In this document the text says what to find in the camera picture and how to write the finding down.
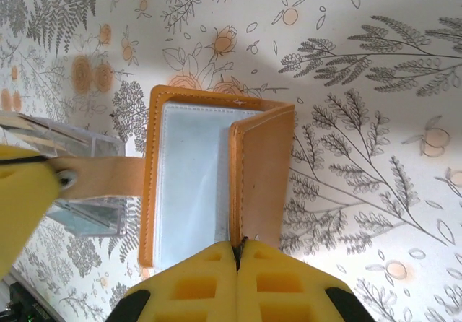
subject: yellow foam pad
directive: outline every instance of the yellow foam pad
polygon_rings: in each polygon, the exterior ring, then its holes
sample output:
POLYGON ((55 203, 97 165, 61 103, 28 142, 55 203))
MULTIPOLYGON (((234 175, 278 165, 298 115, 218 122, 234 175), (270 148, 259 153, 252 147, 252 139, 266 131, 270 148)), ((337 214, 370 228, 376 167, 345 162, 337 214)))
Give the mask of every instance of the yellow foam pad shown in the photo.
POLYGON ((151 293, 138 322, 236 322, 236 262, 229 242, 216 243, 132 287, 151 293))
POLYGON ((239 322, 343 322, 326 289, 337 278, 261 242, 245 243, 237 276, 239 322))
POLYGON ((138 322, 341 322, 325 289, 337 278, 249 240, 239 272, 229 242, 132 287, 151 294, 138 322))

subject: black cable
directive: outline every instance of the black cable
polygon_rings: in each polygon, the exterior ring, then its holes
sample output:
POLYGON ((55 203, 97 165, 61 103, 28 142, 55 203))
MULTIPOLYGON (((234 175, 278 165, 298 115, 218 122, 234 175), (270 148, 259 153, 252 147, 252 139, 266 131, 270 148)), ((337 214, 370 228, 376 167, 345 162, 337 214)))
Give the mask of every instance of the black cable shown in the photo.
POLYGON ((31 157, 10 158, 8 160, 0 160, 0 165, 23 165, 25 163, 39 163, 48 161, 48 157, 37 155, 31 157))

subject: tan leather wallet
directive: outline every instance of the tan leather wallet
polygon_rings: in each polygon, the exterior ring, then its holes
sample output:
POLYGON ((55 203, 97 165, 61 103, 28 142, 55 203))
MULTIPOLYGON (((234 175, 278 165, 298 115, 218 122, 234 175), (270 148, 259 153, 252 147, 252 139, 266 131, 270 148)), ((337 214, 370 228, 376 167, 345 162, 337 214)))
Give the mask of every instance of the tan leather wallet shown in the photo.
POLYGON ((82 177, 62 198, 141 195, 139 262, 154 266, 161 254, 154 244, 162 241, 163 261, 169 266, 177 248, 179 256, 186 253, 182 246, 189 234, 209 241, 213 235, 208 236, 207 225, 218 219, 222 223, 220 212, 227 220, 222 231, 234 246, 244 236, 279 246, 293 131, 293 104, 156 86, 144 159, 51 161, 57 169, 71 168, 82 177), (217 203, 227 210, 213 211, 217 203), (203 210, 202 205, 210 208, 203 210), (173 225, 178 229, 169 232, 173 225), (194 233, 194 227, 201 229, 194 233))

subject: orange flower drawing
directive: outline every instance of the orange flower drawing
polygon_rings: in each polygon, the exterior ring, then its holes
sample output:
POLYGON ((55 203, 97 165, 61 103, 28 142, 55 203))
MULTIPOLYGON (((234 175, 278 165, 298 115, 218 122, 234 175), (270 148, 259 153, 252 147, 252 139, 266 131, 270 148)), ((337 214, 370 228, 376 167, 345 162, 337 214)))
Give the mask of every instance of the orange flower drawing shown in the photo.
POLYGON ((138 59, 134 55, 136 53, 135 46, 139 44, 138 40, 130 41, 130 31, 128 29, 128 25, 125 28, 125 32, 122 34, 122 58, 125 61, 128 61, 128 65, 130 66, 133 62, 138 66, 138 59))
POLYGON ((22 99, 18 91, 13 94, 13 109, 20 112, 22 108, 22 99))
POLYGON ((186 89, 200 90, 201 84, 194 75, 177 75, 168 83, 169 86, 184 87, 186 89))
POLYGON ((12 79, 17 80, 17 67, 16 66, 12 67, 12 79))
POLYGON ((100 92, 106 93, 113 84, 113 70, 109 64, 100 64, 95 69, 95 85, 100 92))
POLYGON ((12 111, 12 96, 10 96, 8 89, 1 91, 1 109, 12 111))
POLYGON ((242 91, 234 82, 218 82, 213 92, 227 93, 228 95, 243 95, 242 91))
POLYGON ((103 45, 110 44, 110 34, 111 34, 110 26, 108 24, 104 24, 100 28, 100 43, 103 45))
POLYGON ((92 83, 92 67, 86 56, 77 56, 72 64, 72 85, 75 93, 84 95, 90 90, 92 83))
POLYGON ((217 38, 210 46, 214 49, 215 56, 223 56, 230 53, 237 43, 237 30, 233 26, 226 26, 219 33, 217 31, 217 38))

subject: leather strap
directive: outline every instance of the leather strap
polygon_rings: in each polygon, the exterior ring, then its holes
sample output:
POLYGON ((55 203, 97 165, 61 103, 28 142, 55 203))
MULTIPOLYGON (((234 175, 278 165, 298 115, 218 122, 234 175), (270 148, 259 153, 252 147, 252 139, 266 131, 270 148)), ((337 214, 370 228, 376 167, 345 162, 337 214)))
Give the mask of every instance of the leather strap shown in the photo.
POLYGON ((145 160, 136 157, 55 157, 49 159, 56 172, 71 170, 75 184, 61 191, 59 198, 91 199, 105 196, 141 196, 145 160))

